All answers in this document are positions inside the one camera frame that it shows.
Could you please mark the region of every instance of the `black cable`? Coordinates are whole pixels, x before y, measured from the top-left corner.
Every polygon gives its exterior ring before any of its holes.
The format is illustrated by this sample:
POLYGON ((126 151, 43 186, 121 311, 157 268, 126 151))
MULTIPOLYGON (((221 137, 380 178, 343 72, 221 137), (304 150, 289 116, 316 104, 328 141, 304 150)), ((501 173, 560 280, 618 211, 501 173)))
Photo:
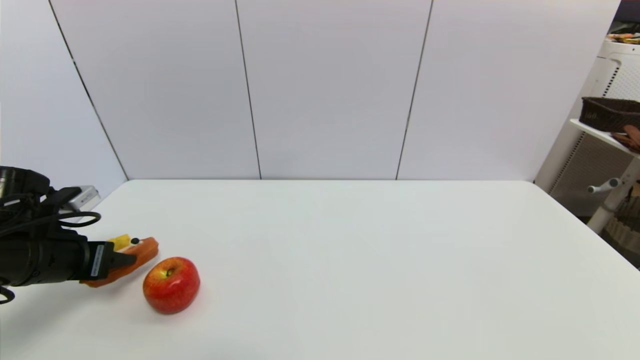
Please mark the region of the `black cable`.
POLYGON ((11 226, 7 229, 0 230, 0 238, 3 236, 9 235, 11 233, 15 233, 16 231, 25 230, 33 226, 46 224, 48 222, 59 221, 66 218, 77 218, 77 217, 93 217, 92 220, 81 222, 80 224, 76 224, 73 222, 64 222, 60 221, 60 225, 67 227, 83 227, 91 224, 95 224, 98 222, 102 216, 93 211, 79 211, 77 213, 66 213, 66 214, 55 214, 49 215, 48 217, 37 218, 35 220, 25 222, 23 224, 11 226))

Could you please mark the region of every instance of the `white wall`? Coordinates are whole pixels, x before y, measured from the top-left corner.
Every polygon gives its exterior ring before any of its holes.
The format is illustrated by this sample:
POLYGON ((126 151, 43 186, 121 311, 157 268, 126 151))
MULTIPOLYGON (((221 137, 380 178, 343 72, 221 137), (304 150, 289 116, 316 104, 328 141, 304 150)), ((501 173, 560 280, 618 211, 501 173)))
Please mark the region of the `white wall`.
POLYGON ((430 0, 238 0, 263 178, 394 179, 430 0))
MULTIPOLYGON (((618 4, 435 1, 402 150, 429 0, 238 0, 239 14, 222 0, 52 1, 133 178, 258 178, 258 152, 266 178, 393 179, 402 151, 400 179, 531 180, 618 4)), ((3 39, 3 68, 17 69, 3 71, 3 138, 46 129, 35 143, 72 148, 64 164, 83 171, 108 144, 85 138, 99 125, 44 5, 4 4, 31 22, 3 9, 3 27, 25 34, 3 39), (62 118, 70 131, 43 120, 62 118)), ((31 146, 7 153, 23 138, 3 144, 6 161, 26 164, 31 146)))
POLYGON ((0 16, 2 165, 40 172, 57 188, 92 184, 111 193, 126 178, 49 3, 3 0, 0 16))
POLYGON ((258 178, 232 0, 53 0, 127 175, 258 178))
POLYGON ((617 7, 435 1, 399 179, 533 179, 617 7))

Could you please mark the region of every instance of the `white plastic rod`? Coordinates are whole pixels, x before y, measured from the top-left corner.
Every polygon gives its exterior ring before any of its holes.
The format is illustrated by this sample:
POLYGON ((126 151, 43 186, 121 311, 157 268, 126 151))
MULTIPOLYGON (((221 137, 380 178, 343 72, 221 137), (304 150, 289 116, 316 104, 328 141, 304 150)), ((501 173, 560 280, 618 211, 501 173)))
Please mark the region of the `white plastic rod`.
POLYGON ((631 189, 631 186, 633 186, 638 176, 640 176, 640 158, 634 156, 634 159, 620 177, 622 184, 611 190, 609 196, 607 196, 602 205, 600 205, 593 214, 591 220, 587 223, 587 226, 591 230, 599 234, 600 231, 604 229, 609 219, 611 219, 614 212, 618 209, 618 206, 620 206, 620 203, 629 193, 629 189, 631 189))

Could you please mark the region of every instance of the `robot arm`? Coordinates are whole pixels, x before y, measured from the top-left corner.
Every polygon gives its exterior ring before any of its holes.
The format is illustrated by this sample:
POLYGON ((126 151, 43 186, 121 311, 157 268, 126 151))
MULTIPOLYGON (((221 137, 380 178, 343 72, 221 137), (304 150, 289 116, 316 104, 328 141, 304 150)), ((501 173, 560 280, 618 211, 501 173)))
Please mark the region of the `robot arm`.
POLYGON ((110 270, 136 262, 114 251, 112 242, 87 241, 65 229, 100 220, 98 213, 80 211, 97 195, 92 186, 55 190, 42 174, 0 167, 0 295, 6 298, 0 304, 15 297, 5 286, 105 279, 110 270), (75 217, 93 219, 63 221, 75 217))

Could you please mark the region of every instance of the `white shelving unit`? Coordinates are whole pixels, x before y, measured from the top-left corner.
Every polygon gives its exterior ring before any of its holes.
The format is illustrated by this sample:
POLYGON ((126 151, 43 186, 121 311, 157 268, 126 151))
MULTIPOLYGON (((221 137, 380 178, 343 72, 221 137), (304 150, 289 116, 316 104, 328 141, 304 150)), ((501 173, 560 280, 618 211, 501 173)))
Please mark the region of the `white shelving unit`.
POLYGON ((599 233, 607 225, 618 206, 620 206, 620 203, 625 199, 625 196, 627 196, 629 189, 631 189, 631 186, 633 186, 636 179, 640 177, 640 154, 629 151, 628 148, 614 139, 610 133, 596 130, 591 126, 581 123, 578 119, 570 119, 569 122, 571 123, 571 125, 587 133, 588 135, 593 136, 605 143, 608 143, 609 145, 619 149, 620 151, 624 151, 627 154, 633 155, 633 160, 629 163, 629 166, 620 177, 620 179, 622 180, 622 184, 617 188, 611 190, 609 196, 607 196, 604 202, 593 214, 591 220, 589 220, 589 222, 587 223, 587 226, 589 226, 596 233, 599 233))

